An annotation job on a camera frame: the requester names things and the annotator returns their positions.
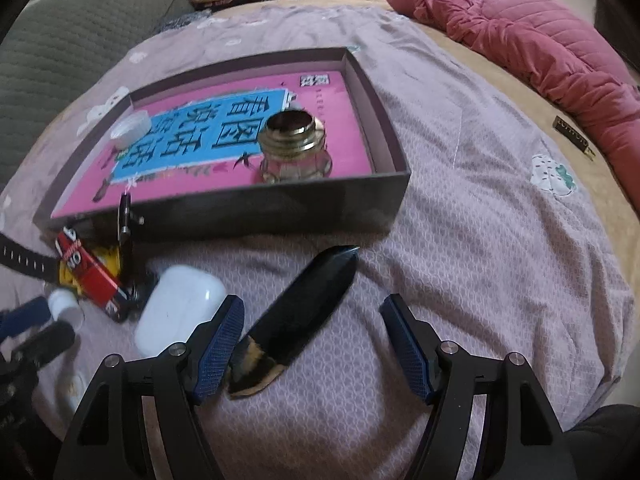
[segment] black pointed object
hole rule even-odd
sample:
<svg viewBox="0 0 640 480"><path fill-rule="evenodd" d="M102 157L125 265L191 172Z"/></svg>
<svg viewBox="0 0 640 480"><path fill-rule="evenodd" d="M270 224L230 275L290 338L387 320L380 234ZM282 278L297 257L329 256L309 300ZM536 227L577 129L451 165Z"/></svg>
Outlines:
<svg viewBox="0 0 640 480"><path fill-rule="evenodd" d="M356 246L335 246L305 267L234 348L232 397L260 392L291 364L340 304L357 264Z"/></svg>

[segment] red battery pack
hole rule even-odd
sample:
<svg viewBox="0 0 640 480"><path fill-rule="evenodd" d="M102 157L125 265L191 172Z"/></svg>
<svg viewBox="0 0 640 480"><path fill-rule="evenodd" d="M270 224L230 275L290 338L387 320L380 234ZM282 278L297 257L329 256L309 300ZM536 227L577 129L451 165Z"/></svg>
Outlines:
<svg viewBox="0 0 640 480"><path fill-rule="evenodd" d="M130 307L129 295L102 262L84 245L76 232L65 227L56 237L56 249L89 300L115 321L123 321Z"/></svg>

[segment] black watch strap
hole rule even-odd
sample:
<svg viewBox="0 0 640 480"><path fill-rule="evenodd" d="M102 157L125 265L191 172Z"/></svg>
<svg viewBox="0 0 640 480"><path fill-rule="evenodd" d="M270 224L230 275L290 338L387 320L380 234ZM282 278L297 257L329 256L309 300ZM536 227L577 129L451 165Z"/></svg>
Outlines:
<svg viewBox="0 0 640 480"><path fill-rule="evenodd" d="M49 283L58 283L59 260L35 253L0 233L0 265Z"/></svg>

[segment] beige mattress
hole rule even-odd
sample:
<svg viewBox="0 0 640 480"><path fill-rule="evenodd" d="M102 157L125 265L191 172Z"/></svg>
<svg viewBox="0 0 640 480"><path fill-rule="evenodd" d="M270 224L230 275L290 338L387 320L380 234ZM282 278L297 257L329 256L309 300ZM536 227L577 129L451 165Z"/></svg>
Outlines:
<svg viewBox="0 0 640 480"><path fill-rule="evenodd" d="M249 4L232 9L222 10L216 16L228 17L252 12L264 5L268 6L380 6L391 9L389 5L362 0L278 0L260 4ZM459 62L467 65L478 75L484 77L498 90L506 94L537 126L549 135L569 160L582 183L589 189L593 204L602 220L604 229L609 235L613 250L618 257L622 275L636 297L640 315L640 219L629 203L616 178L597 147L591 148L596 153L591 162L569 140L556 132L552 125L556 115L562 117L582 134L583 131L567 114L559 110L551 102L541 97L528 85L516 79L506 70L487 60L480 54L469 50L466 46L447 38L444 33L431 27L416 23L442 49L449 52Z"/></svg>

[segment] pink blanket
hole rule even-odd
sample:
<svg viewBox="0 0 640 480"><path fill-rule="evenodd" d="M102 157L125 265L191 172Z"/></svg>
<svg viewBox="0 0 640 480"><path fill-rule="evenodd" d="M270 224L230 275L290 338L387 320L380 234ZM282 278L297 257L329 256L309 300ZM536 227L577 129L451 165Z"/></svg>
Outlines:
<svg viewBox="0 0 640 480"><path fill-rule="evenodd" d="M624 62L557 0L387 0L571 113L640 211L640 93Z"/></svg>

